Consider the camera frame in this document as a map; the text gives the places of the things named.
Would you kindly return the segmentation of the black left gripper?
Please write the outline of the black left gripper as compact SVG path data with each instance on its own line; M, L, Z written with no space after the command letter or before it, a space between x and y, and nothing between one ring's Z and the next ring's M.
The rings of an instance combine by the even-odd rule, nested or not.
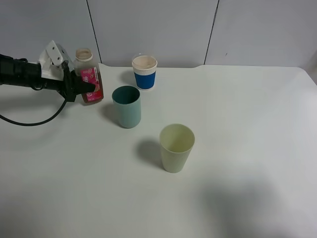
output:
M92 93L96 89L93 83L83 81L68 67L65 69L53 67L51 71L45 71L42 80L43 89L57 91L67 102L74 102L76 94Z

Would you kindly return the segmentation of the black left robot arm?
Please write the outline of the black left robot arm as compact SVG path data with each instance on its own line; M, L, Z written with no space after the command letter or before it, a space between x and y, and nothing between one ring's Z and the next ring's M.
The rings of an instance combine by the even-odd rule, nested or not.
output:
M35 91L53 90L58 92L66 102L74 102L77 95L92 93L96 86L85 82L70 70L68 61L61 65L51 64L52 73L45 75L40 63L31 63L26 59L15 59L9 56L0 56L0 83L32 88Z

